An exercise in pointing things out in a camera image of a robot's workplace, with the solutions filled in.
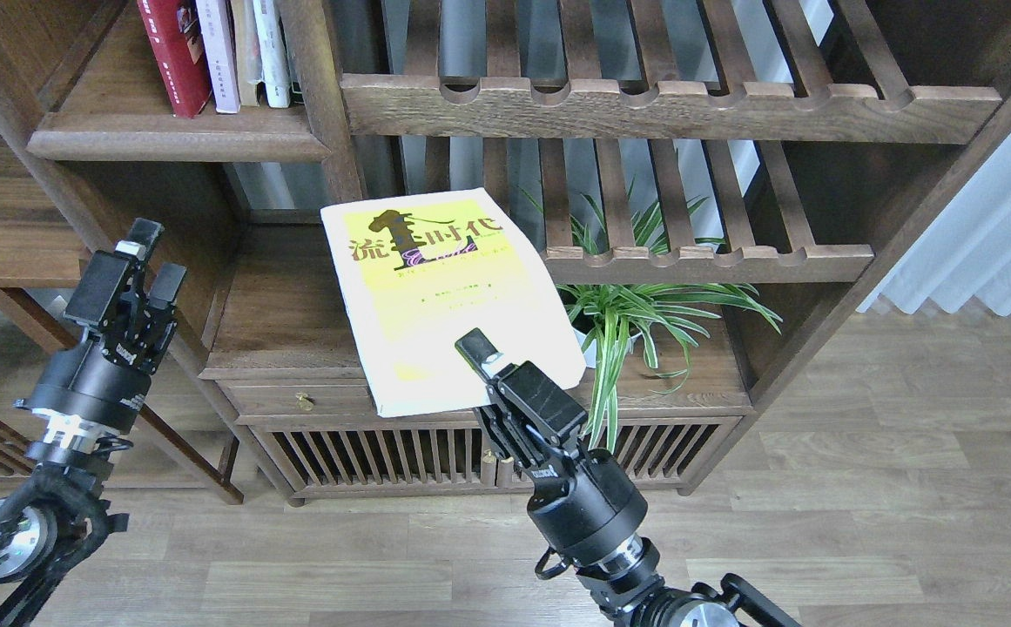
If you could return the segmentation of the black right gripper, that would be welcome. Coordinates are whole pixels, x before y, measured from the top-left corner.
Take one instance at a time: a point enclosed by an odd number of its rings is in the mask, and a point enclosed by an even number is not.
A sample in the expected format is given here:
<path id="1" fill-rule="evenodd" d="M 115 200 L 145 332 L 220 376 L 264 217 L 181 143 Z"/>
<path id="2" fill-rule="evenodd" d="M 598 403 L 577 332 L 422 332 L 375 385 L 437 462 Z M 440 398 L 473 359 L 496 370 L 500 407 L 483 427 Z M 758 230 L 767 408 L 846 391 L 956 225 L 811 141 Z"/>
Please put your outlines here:
<path id="1" fill-rule="evenodd" d="M 648 563 L 649 541 L 637 535 L 647 501 L 608 451 L 581 445 L 582 406 L 533 362 L 502 361 L 478 328 L 455 349 L 488 390 L 490 402 L 475 413 L 490 447 L 533 484 L 528 515 L 548 543 L 536 570 L 629 571 Z"/>

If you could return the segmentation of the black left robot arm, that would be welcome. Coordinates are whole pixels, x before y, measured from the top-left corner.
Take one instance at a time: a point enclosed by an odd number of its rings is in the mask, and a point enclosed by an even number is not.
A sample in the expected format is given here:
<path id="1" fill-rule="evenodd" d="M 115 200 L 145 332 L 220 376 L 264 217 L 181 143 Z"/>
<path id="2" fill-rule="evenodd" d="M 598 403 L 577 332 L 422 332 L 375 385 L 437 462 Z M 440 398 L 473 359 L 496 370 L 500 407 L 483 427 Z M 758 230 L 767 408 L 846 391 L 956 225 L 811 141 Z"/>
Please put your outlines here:
<path id="1" fill-rule="evenodd" d="M 127 529 L 128 515 L 112 515 L 101 495 L 111 453 L 131 447 L 127 434 L 176 329 L 185 267 L 166 263 L 145 286 L 163 231 L 135 219 L 110 253 L 92 255 L 64 309 L 82 337 L 16 401 L 47 428 L 27 448 L 35 462 L 27 480 L 0 499 L 0 583 L 17 583 L 0 604 L 0 626 L 31 624 L 72 568 Z"/>

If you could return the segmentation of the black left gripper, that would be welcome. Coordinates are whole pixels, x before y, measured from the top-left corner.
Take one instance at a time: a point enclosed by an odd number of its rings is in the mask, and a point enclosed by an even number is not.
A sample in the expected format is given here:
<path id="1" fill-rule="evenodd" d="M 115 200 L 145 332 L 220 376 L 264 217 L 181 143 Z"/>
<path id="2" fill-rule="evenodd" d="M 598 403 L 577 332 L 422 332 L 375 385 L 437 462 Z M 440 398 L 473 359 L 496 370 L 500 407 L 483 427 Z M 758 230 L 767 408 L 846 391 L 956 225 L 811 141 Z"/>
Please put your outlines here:
<path id="1" fill-rule="evenodd" d="M 31 393 L 16 408 L 47 418 L 49 431 L 83 436 L 131 432 L 176 327 L 176 298 L 187 267 L 160 266 L 142 294 L 148 258 L 164 227 L 135 219 L 114 250 L 99 250 L 64 307 L 83 329 L 71 348 L 51 356 Z"/>

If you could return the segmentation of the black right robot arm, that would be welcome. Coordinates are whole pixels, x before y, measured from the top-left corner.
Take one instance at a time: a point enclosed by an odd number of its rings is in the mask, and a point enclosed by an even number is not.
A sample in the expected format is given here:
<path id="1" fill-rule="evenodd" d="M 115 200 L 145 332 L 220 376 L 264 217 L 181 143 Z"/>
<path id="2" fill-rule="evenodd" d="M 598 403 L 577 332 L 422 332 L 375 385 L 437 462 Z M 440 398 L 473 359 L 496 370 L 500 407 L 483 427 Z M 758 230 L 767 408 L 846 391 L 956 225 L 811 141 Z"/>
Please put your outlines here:
<path id="1" fill-rule="evenodd" d="M 574 570 L 599 610 L 617 626 L 792 626 L 795 619 L 744 578 L 712 588 L 669 587 L 659 551 L 639 535 L 647 500 L 609 451 L 580 442 L 586 412 L 532 362 L 505 361 L 480 329 L 457 352 L 488 389 L 477 408 L 482 432 L 501 459 L 533 483 L 528 515 L 548 548 L 536 565 L 548 580 Z"/>

